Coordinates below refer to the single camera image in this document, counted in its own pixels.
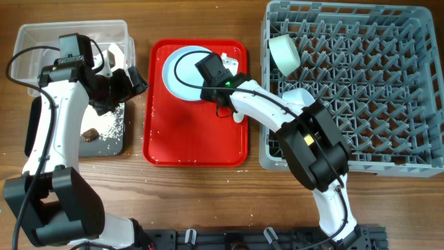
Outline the white napkin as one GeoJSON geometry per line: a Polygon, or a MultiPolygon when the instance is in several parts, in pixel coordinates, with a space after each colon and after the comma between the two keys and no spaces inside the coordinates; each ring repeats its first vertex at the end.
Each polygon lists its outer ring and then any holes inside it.
{"type": "Polygon", "coordinates": [[[99,75],[105,77],[111,77],[118,69],[126,69],[127,63],[125,55],[121,48],[117,44],[100,44],[99,50],[92,44],[92,52],[94,59],[93,69],[98,69],[102,65],[101,56],[105,60],[103,69],[99,72],[99,75]]]}

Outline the light blue bowl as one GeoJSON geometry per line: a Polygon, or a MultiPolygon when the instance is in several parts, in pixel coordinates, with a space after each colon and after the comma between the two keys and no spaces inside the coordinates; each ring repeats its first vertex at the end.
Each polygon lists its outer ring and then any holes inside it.
{"type": "Polygon", "coordinates": [[[282,98],[285,101],[304,107],[310,106],[315,102],[315,98],[304,88],[288,90],[282,94],[282,98]]]}

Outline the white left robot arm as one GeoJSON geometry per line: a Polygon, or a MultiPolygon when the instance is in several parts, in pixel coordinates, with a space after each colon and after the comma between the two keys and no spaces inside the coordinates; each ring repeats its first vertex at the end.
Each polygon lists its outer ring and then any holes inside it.
{"type": "Polygon", "coordinates": [[[20,233],[35,247],[155,248],[138,221],[106,213],[100,196],[78,170],[86,108],[103,115],[148,89],[135,67],[106,72],[104,65],[97,65],[97,49],[85,35],[62,35],[60,57],[38,76],[35,90],[41,108],[33,148],[22,175],[6,180],[3,188],[17,220],[13,249],[20,233]]]}

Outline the white cooked rice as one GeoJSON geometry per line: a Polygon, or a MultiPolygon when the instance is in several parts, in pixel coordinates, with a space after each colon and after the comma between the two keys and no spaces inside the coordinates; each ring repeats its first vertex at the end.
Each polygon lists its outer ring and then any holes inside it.
{"type": "Polygon", "coordinates": [[[123,151],[125,132],[125,107],[121,103],[114,112],[98,116],[93,107],[85,110],[80,129],[80,157],[117,156],[123,151]],[[99,137],[92,142],[84,142],[83,132],[95,128],[99,137]]]}

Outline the white plastic spoon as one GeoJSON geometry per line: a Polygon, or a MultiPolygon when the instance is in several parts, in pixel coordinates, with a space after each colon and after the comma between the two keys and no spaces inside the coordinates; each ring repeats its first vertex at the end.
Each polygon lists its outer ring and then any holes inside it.
{"type": "Polygon", "coordinates": [[[240,124],[244,120],[244,114],[242,112],[234,112],[232,114],[233,120],[240,124]]]}

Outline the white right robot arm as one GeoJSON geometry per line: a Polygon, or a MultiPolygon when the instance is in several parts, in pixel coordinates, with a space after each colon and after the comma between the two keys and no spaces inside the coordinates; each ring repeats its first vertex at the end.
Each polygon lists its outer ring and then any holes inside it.
{"type": "Polygon", "coordinates": [[[285,101],[248,75],[232,74],[217,53],[207,53],[195,66],[203,77],[202,99],[272,130],[291,173],[313,193],[322,232],[336,247],[349,247],[358,227],[346,190],[351,150],[325,106],[285,101]]]}

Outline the green bowl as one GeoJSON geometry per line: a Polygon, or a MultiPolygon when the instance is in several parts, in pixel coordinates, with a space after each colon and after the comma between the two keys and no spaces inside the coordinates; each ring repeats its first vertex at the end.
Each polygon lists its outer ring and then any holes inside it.
{"type": "Polygon", "coordinates": [[[271,38],[268,41],[271,57],[284,76],[294,73],[301,64],[295,43],[288,35],[271,38]]]}

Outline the light blue plate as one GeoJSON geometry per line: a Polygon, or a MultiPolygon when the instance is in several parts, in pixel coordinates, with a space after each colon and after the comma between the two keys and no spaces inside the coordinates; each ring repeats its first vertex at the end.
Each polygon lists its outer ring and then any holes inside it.
{"type": "Polygon", "coordinates": [[[186,46],[176,49],[165,60],[162,80],[167,90],[183,101],[200,101],[201,90],[183,85],[177,78],[190,85],[202,87],[204,80],[195,64],[210,52],[200,46],[186,46]]]}

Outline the brown food scrap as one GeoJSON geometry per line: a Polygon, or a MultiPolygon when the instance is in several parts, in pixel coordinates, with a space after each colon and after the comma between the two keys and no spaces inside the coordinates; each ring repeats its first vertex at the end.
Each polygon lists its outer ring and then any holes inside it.
{"type": "Polygon", "coordinates": [[[84,142],[92,142],[99,137],[99,132],[95,128],[90,128],[83,132],[82,138],[84,142]]]}

